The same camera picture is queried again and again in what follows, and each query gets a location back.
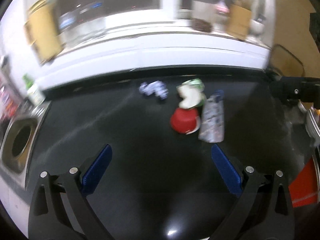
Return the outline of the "red plastic cup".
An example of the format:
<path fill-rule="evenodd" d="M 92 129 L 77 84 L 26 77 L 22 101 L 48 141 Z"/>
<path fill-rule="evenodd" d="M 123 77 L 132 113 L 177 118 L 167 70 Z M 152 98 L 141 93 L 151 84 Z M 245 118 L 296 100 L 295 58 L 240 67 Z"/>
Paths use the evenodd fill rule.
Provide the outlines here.
<path fill-rule="evenodd" d="M 181 134 L 191 134 L 196 132 L 201 125 L 199 112 L 196 108 L 177 108 L 170 118 L 172 129 Z"/>

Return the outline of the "blue white paper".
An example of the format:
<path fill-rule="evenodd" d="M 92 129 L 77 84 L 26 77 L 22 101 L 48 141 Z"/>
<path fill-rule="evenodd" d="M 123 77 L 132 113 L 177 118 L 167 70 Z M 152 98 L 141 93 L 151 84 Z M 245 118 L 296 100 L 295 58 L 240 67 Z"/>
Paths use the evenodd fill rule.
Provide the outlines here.
<path fill-rule="evenodd" d="M 140 94 L 145 96 L 155 95 L 159 100 L 165 100 L 168 96 L 166 84 L 162 81 L 154 81 L 152 83 L 143 82 L 139 87 Z"/>

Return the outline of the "green carton box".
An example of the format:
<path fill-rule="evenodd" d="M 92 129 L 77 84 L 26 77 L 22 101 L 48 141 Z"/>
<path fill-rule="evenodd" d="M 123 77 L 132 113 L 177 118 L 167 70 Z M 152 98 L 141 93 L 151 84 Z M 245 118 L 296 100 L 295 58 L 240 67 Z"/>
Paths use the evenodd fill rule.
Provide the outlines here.
<path fill-rule="evenodd" d="M 204 84 L 203 84 L 202 80 L 199 78 L 187 80 L 187 81 L 183 82 L 181 85 L 182 86 L 187 85 L 187 86 L 197 88 L 201 92 L 204 91 Z"/>

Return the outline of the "red container under counter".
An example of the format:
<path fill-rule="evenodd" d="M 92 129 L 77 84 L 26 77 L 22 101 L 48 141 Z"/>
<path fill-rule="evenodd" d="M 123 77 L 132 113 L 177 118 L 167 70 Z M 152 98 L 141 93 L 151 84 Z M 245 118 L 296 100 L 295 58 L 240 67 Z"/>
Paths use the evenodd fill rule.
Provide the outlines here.
<path fill-rule="evenodd" d="M 294 208 L 318 203 L 318 180 L 312 158 L 289 185 L 289 192 Z"/>

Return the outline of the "bamboo utensil holder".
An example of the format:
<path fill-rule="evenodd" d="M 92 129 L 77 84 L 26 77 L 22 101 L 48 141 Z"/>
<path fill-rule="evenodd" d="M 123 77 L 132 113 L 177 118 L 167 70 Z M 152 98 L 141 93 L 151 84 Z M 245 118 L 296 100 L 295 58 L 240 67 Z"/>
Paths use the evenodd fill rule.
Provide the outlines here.
<path fill-rule="evenodd" d="M 226 33 L 239 40 L 247 38 L 252 12 L 241 6 L 232 4 L 229 12 Z"/>

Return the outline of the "steel sink basin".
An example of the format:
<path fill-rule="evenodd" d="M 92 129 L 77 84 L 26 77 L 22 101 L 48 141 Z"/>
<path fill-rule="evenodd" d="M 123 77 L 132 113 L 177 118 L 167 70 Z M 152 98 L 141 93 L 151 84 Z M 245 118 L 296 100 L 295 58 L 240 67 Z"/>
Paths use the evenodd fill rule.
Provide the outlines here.
<path fill-rule="evenodd" d="M 25 171 L 29 154 L 40 129 L 50 102 L 19 113 L 7 127 L 1 145 L 1 163 L 10 171 L 21 174 Z"/>

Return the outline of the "pink cap baby bottle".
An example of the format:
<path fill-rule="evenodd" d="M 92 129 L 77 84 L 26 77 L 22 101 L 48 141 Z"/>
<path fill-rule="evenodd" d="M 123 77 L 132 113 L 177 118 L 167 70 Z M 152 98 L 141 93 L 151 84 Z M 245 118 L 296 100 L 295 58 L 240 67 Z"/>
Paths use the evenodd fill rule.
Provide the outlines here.
<path fill-rule="evenodd" d="M 226 24 L 229 16 L 229 8 L 227 7 L 225 0 L 218 0 L 216 7 L 216 23 L 215 28 L 219 32 L 225 32 Z"/>

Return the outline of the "glass jar with beans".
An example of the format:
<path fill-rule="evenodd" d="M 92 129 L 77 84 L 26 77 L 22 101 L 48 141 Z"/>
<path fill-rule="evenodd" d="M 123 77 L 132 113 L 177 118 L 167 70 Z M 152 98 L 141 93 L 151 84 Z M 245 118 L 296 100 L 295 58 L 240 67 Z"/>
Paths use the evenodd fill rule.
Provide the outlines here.
<path fill-rule="evenodd" d="M 216 19 L 217 0 L 191 0 L 191 27 L 203 33 L 211 33 Z"/>

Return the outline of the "green cap soap bottle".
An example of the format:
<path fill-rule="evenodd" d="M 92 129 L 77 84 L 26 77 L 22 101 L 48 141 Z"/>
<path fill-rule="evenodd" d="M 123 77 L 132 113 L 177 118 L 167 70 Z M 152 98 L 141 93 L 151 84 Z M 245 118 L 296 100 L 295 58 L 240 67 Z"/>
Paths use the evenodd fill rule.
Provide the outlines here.
<path fill-rule="evenodd" d="M 39 89 L 35 80 L 28 74 L 23 75 L 23 81 L 27 89 L 28 99 L 34 106 L 39 106 L 44 103 L 45 96 L 42 91 Z"/>

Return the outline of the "tan thermos jug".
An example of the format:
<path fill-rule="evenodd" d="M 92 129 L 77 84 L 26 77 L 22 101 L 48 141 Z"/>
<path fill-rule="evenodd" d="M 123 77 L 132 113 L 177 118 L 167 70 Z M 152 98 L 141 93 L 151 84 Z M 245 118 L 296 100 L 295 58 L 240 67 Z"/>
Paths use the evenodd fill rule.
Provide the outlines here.
<path fill-rule="evenodd" d="M 48 0 L 38 0 L 27 10 L 24 31 L 41 65 L 63 51 L 52 5 Z"/>

